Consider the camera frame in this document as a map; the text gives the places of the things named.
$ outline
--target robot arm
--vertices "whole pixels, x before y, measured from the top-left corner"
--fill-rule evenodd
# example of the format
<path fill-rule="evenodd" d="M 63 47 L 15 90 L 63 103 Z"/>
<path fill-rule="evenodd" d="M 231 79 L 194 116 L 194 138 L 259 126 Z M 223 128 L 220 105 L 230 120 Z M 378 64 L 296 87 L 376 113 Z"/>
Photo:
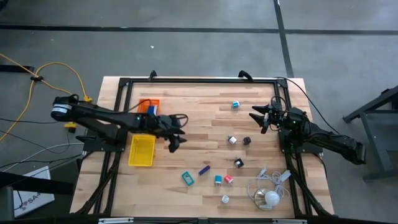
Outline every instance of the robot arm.
<path fill-rule="evenodd" d="M 147 113 L 115 112 L 85 101 L 79 101 L 77 95 L 56 97 L 51 117 L 57 121 L 73 121 L 90 130 L 96 131 L 107 141 L 115 141 L 118 131 L 126 129 L 131 133 L 145 133 L 169 140 L 169 151 L 175 152 L 180 143 L 187 140 L 180 137 L 182 131 L 180 117 L 177 115 L 153 115 Z"/>
<path fill-rule="evenodd" d="M 302 146 L 303 143 L 309 142 L 341 154 L 353 164 L 366 163 L 366 149 L 362 143 L 348 136 L 334 134 L 319 128 L 318 125 L 309 121 L 306 112 L 298 108 L 282 111 L 282 107 L 276 102 L 272 102 L 271 105 L 253 106 L 252 108 L 263 114 L 263 116 L 260 116 L 250 113 L 250 116 L 262 127 L 262 134 L 265 134 L 268 126 L 273 124 L 278 128 L 290 131 L 288 139 L 293 147 Z"/>

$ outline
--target wooden table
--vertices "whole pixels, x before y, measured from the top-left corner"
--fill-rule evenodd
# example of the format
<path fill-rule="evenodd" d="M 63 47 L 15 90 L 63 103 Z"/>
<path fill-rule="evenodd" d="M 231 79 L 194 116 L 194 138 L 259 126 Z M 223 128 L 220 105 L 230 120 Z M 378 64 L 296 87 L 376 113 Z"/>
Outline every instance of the wooden table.
<path fill-rule="evenodd" d="M 113 109 L 120 77 L 104 77 L 98 104 Z M 304 90 L 301 78 L 294 78 Z M 310 107 L 304 94 L 289 83 L 292 106 L 307 111 Z M 135 83 L 131 105 L 140 98 L 160 100 L 162 114 L 185 113 L 188 124 L 183 128 L 188 142 L 181 144 L 173 154 L 169 142 L 157 139 L 152 167 L 128 166 L 132 134 L 127 139 L 126 151 L 122 153 L 116 184 L 112 216 L 115 217 L 228 217 L 228 218 L 292 218 L 294 211 L 291 198 L 283 198 L 272 211 L 262 211 L 248 197 L 246 186 L 258 175 L 262 167 L 268 174 L 286 170 L 285 157 L 279 150 L 277 133 L 260 134 L 259 126 L 249 112 L 252 105 L 266 105 L 274 96 L 272 85 L 226 84 L 226 83 Z M 238 110 L 231 109 L 231 102 L 239 101 Z M 238 141 L 227 142 L 232 135 Z M 252 143 L 243 146 L 241 141 L 249 136 Z M 93 193 L 100 179 L 104 153 L 94 152 L 84 160 L 71 212 L 75 212 Z M 233 161 L 240 157 L 244 167 L 237 169 Z M 309 189 L 318 201 L 333 213 L 325 171 L 319 159 L 312 154 L 303 154 L 303 164 Z M 198 171 L 210 165 L 203 176 Z M 189 171 L 195 183 L 187 187 L 181 175 Z M 214 186 L 215 175 L 227 174 L 234 178 L 234 185 Z M 261 185 L 273 189 L 269 181 Z M 289 182 L 283 186 L 289 189 Z M 298 189 L 300 208 L 304 211 L 301 191 Z M 104 191 L 103 207 L 108 189 Z M 228 204 L 221 202 L 228 195 Z"/>

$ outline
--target yellow basket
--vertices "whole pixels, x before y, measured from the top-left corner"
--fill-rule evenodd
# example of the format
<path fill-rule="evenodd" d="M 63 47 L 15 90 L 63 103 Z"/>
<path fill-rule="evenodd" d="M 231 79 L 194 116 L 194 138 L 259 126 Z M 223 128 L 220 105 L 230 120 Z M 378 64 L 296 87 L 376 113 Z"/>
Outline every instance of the yellow basket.
<path fill-rule="evenodd" d="M 136 134 L 132 137 L 129 166 L 152 166 L 154 161 L 155 136 Z"/>

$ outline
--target orange box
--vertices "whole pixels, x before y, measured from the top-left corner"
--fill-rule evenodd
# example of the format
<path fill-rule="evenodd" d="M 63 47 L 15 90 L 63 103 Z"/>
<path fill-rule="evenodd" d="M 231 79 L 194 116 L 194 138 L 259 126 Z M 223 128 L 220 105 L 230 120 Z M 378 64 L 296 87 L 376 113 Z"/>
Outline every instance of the orange box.
<path fill-rule="evenodd" d="M 160 100 L 156 99 L 139 99 L 140 105 L 138 106 L 138 113 L 146 113 L 149 106 L 157 106 L 157 114 L 160 114 Z"/>

